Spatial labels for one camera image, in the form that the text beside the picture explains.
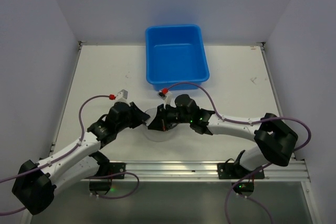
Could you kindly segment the white mesh laundry bag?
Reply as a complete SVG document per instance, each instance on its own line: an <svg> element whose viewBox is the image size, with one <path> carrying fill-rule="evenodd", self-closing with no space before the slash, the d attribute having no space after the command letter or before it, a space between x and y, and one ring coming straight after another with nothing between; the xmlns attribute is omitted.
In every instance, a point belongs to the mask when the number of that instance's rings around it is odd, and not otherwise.
<svg viewBox="0 0 336 224"><path fill-rule="evenodd" d="M145 112L150 116L148 120L142 125L144 136L152 142L167 142L176 135L177 124L165 125L163 121L156 122L154 120L157 114L157 108L151 108Z"/></svg>

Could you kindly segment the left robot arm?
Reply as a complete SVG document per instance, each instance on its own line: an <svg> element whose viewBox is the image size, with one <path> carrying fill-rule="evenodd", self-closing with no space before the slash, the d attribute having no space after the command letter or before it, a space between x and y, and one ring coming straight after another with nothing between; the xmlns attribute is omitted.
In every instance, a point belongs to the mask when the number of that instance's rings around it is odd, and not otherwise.
<svg viewBox="0 0 336 224"><path fill-rule="evenodd" d="M119 132L134 129L149 118L133 102L116 102L73 143L37 163L28 160L22 164L12 193L32 215L37 215L59 192L82 179L122 176L124 171L112 170L100 150Z"/></svg>

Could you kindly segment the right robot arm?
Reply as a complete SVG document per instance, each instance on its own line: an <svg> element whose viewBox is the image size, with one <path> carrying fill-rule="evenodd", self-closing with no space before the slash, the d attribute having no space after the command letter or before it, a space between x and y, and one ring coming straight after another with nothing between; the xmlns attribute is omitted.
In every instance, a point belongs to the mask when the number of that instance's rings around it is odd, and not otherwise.
<svg viewBox="0 0 336 224"><path fill-rule="evenodd" d="M189 124L198 134L229 135L256 143L256 147L241 151L234 163L225 169L242 178L257 168L272 163L286 167L298 140L298 135L282 120L267 113L257 122L239 124L237 120L222 119L215 111L200 108L187 94L179 95L175 105L161 104L148 109L149 130L169 131L179 124Z"/></svg>

